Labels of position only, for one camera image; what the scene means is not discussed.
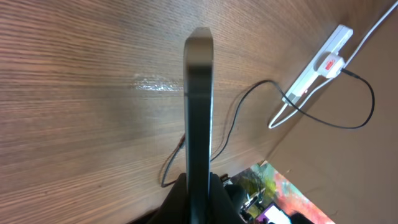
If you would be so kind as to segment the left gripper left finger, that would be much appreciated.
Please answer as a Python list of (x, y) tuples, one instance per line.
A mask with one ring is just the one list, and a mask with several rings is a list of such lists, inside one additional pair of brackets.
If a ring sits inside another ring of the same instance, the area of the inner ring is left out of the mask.
[(179, 175), (164, 202), (148, 224), (186, 224), (188, 196), (186, 173)]

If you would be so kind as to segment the smartphone with cyan screen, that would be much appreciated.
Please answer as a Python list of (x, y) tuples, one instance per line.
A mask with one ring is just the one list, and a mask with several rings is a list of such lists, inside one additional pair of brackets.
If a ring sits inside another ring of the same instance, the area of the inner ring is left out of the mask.
[(183, 53), (188, 222), (208, 221), (213, 115), (213, 37), (196, 28)]

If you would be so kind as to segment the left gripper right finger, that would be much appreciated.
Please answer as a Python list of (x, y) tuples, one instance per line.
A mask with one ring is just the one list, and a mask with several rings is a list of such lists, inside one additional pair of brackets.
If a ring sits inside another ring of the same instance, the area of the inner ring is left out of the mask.
[(245, 224), (239, 214), (244, 197), (245, 190), (240, 185), (224, 186), (220, 177), (211, 173), (208, 223)]

